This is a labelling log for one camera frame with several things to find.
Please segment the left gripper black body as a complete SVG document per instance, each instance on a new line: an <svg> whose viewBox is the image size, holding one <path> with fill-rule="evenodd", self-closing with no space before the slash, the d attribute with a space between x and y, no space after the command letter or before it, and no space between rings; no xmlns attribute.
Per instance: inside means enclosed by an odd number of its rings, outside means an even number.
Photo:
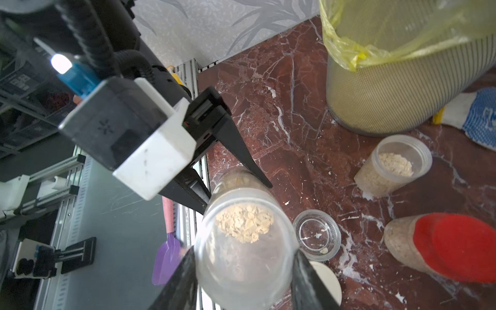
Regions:
<svg viewBox="0 0 496 310"><path fill-rule="evenodd" d="M192 101L187 109L183 128L194 138L196 148L193 153L193 159L186 165L186 168L193 168L206 152L218 142L213 136L212 129L226 114L231 114L230 109L218 91L212 86L206 88Z"/></svg>

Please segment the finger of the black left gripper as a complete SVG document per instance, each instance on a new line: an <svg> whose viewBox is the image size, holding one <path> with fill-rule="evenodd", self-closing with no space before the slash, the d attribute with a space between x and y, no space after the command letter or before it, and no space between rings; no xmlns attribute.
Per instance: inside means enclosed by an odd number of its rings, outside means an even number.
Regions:
<svg viewBox="0 0 496 310"><path fill-rule="evenodd" d="M192 167L182 170L159 192L159 195L200 214L205 214L211 198L210 190Z"/></svg>
<svg viewBox="0 0 496 310"><path fill-rule="evenodd" d="M213 136L232 154L235 158L248 168L266 187L273 185L261 168L255 163L247 148L239 130L231 116L222 116L221 120L212 129Z"/></svg>

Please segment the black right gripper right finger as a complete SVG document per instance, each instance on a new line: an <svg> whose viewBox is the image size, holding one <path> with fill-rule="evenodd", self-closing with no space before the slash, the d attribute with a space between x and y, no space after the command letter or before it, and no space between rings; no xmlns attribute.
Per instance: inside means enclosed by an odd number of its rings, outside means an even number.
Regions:
<svg viewBox="0 0 496 310"><path fill-rule="evenodd" d="M310 261L301 250L294 255L291 281L293 309L340 310L337 301L320 280Z"/></svg>

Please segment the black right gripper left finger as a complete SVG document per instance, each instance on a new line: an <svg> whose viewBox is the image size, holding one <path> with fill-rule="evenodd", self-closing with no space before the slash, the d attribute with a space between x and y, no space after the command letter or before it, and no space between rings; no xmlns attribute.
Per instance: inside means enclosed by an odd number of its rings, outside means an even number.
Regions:
<svg viewBox="0 0 496 310"><path fill-rule="evenodd" d="M195 248L191 247L149 310L196 309L197 291Z"/></svg>

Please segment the clear oatmeal jar small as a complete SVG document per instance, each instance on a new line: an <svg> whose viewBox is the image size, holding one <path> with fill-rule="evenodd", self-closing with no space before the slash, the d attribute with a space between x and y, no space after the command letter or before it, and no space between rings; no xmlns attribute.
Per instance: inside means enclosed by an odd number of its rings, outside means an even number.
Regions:
<svg viewBox="0 0 496 310"><path fill-rule="evenodd" d="M223 309L269 309L289 289L297 249L275 197L234 167L219 179L196 234L198 284Z"/></svg>

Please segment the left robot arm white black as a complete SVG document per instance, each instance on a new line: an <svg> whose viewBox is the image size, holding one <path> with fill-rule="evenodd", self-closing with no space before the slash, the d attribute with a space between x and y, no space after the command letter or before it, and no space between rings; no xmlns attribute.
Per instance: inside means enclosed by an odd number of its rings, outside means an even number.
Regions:
<svg viewBox="0 0 496 310"><path fill-rule="evenodd" d="M194 165L221 143L265 187L221 95L187 90L142 41L132 1L2 1L1 33L80 97L59 130L144 200L204 213Z"/></svg>

